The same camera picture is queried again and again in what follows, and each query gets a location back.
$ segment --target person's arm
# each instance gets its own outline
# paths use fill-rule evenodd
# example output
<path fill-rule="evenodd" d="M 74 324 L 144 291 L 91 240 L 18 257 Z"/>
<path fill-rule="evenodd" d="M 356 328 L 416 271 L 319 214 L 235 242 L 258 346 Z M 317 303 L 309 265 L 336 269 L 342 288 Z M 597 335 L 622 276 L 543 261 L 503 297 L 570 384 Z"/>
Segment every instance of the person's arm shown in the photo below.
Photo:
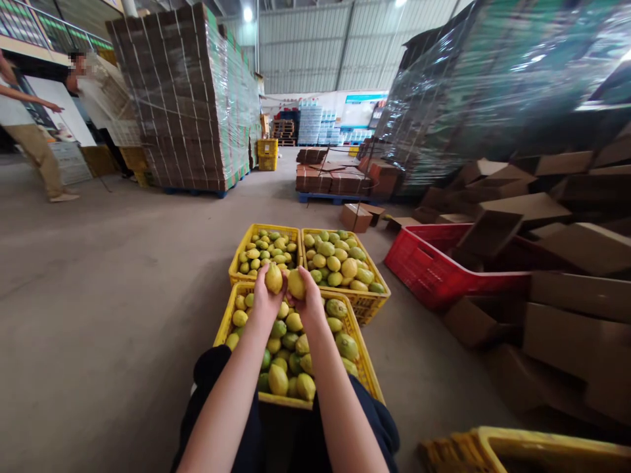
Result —
<path fill-rule="evenodd" d="M 232 469 L 250 414 L 269 334 L 287 291 L 286 278 L 278 295 L 267 290 L 268 269 L 269 264 L 266 264 L 258 272 L 252 313 L 197 417 L 178 473 Z"/>
<path fill-rule="evenodd" d="M 327 324 L 320 291 L 305 268 L 298 270 L 306 287 L 305 300 L 295 300 L 289 293 L 288 298 L 300 313 L 309 339 L 324 438 L 333 471 L 387 472 L 386 461 Z"/>
<path fill-rule="evenodd" d="M 39 97 L 36 97 L 35 95 L 29 95 L 15 89 L 11 89 L 6 85 L 0 84 L 0 95 L 4 95 L 6 97 L 10 97 L 11 99 L 19 100 L 22 102 L 38 103 L 46 108 L 50 108 L 55 113 L 61 113 L 64 110 L 63 108 L 55 105 L 52 102 L 47 102 Z"/>
<path fill-rule="evenodd" d="M 7 59 L 5 58 L 2 50 L 0 49 L 0 74 L 4 77 L 5 81 L 7 81 L 11 85 L 18 85 L 18 80 L 15 77 L 15 73 L 13 72 L 13 67 L 9 64 Z"/>

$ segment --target beige pants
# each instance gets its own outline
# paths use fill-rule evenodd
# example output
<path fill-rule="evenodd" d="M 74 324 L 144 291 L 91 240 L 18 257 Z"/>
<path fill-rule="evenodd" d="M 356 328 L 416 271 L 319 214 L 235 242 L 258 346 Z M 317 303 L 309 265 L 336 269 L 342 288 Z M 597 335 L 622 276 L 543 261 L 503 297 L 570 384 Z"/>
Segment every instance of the beige pants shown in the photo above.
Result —
<path fill-rule="evenodd" d="M 13 125 L 5 126 L 4 129 L 22 147 L 33 166 L 39 170 L 48 197 L 60 196 L 64 192 L 64 186 L 61 183 L 59 166 L 37 125 Z"/>

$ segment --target man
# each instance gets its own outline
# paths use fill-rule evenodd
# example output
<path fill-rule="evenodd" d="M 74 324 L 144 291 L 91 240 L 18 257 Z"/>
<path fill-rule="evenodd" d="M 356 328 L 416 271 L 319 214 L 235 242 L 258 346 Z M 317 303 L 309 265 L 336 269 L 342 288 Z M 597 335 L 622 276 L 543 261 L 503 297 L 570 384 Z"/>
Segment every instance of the man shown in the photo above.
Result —
<path fill-rule="evenodd" d="M 92 120 L 94 126 L 99 130 L 99 134 L 122 171 L 123 177 L 125 179 L 132 177 L 132 180 L 134 180 L 133 171 L 127 167 L 123 159 L 123 154 L 107 131 L 106 125 L 110 118 L 108 117 L 107 111 L 103 110 L 95 98 L 101 94 L 100 90 L 96 90 L 96 88 L 99 88 L 99 84 L 86 76 L 85 53 L 72 53 L 70 55 L 70 62 L 73 67 L 66 80 L 66 88 L 70 92 L 77 94 L 81 99 L 81 104 L 90 116 L 90 120 Z"/>
<path fill-rule="evenodd" d="M 22 147 L 31 163 L 39 170 L 50 202 L 67 202 L 79 198 L 64 189 L 55 155 L 20 101 L 41 104 L 55 113 L 60 113 L 63 108 L 12 89 L 9 84 L 18 85 L 18 81 L 0 50 L 0 125 Z"/>

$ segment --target concrete floor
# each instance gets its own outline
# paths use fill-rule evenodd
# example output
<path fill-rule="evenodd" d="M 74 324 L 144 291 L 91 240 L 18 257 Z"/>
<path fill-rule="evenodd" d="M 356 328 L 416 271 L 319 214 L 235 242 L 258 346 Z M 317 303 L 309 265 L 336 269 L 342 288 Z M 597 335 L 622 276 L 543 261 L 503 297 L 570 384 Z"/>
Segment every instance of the concrete floor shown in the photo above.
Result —
<path fill-rule="evenodd" d="M 298 203 L 296 151 L 282 148 L 275 173 L 251 173 L 225 200 L 109 176 L 111 193 L 95 179 L 52 205 L 28 166 L 0 163 L 0 470 L 168 470 L 248 226 L 339 227 L 340 207 Z M 384 266 L 394 235 L 382 223 L 361 238 L 392 290 L 363 336 L 402 438 L 400 470 L 422 470 L 420 439 L 517 426 L 479 360 Z"/>

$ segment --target red plastic crate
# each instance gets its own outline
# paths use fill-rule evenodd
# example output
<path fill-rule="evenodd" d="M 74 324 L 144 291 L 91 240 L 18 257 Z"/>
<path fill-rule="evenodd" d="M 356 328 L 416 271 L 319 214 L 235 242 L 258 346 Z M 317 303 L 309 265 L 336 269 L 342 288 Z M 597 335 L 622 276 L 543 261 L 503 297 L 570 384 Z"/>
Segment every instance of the red plastic crate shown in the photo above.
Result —
<path fill-rule="evenodd" d="M 445 254 L 456 246 L 472 223 L 415 225 L 399 232 L 385 259 L 386 266 L 425 307 L 449 309 L 463 296 L 499 293 L 527 295 L 535 270 L 568 271 L 576 268 L 547 250 L 515 236 L 485 269 L 474 273 Z"/>

